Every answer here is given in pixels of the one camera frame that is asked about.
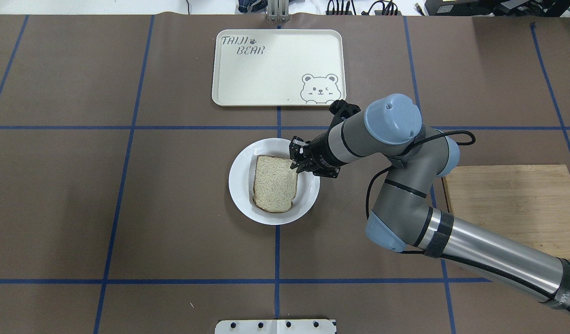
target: bear face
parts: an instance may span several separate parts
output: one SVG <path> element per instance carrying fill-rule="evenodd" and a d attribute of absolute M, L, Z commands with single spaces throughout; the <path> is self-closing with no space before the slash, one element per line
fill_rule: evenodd
<path fill-rule="evenodd" d="M 330 104 L 340 99 L 340 90 L 336 83 L 338 77 L 328 74 L 325 77 L 314 77 L 312 74 L 304 75 L 301 98 L 306 104 Z"/>

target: bread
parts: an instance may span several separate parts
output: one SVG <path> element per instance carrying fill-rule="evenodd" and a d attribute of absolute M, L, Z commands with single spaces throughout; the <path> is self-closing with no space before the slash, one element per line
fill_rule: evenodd
<path fill-rule="evenodd" d="M 270 213 L 291 210 L 297 194 L 297 173 L 291 160 L 274 156 L 258 156 L 252 199 L 257 207 Z"/>

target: wooden cutting board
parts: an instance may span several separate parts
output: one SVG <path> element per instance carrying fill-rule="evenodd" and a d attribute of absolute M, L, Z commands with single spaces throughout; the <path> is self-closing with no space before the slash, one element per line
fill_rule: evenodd
<path fill-rule="evenodd" d="M 570 176 L 565 165 L 456 167 L 444 186 L 456 217 L 570 259 Z"/>

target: brown table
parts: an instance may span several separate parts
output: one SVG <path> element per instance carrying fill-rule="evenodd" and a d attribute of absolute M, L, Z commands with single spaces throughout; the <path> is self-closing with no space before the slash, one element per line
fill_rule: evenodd
<path fill-rule="evenodd" d="M 347 334 L 570 333 L 566 313 L 368 241 L 363 196 L 382 156 L 322 180 L 297 222 L 243 216 L 227 190 L 238 152 L 311 138 L 331 117 L 213 104 L 226 28 L 276 26 L 261 14 L 0 16 L 0 333 L 210 334 L 276 315 L 336 319 Z M 404 93 L 427 123 L 473 131 L 462 165 L 570 173 L 570 19 L 296 14 L 282 28 L 340 32 L 349 102 Z M 438 180 L 433 205 L 443 197 Z"/>

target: white floor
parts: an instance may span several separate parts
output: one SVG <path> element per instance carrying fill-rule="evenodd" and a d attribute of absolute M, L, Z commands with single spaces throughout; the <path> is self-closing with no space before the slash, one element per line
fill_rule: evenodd
<path fill-rule="evenodd" d="M 233 14 L 237 0 L 189 0 L 191 13 Z M 374 0 L 355 0 L 357 13 L 366 11 Z M 414 9 L 425 0 L 395 0 L 403 15 L 419 15 Z M 324 14 L 328 0 L 296 0 L 289 6 L 291 13 Z M 9 14 L 151 14 L 172 11 L 188 13 L 186 0 L 0 0 L 0 13 Z M 563 17 L 570 17 L 565 12 Z"/>

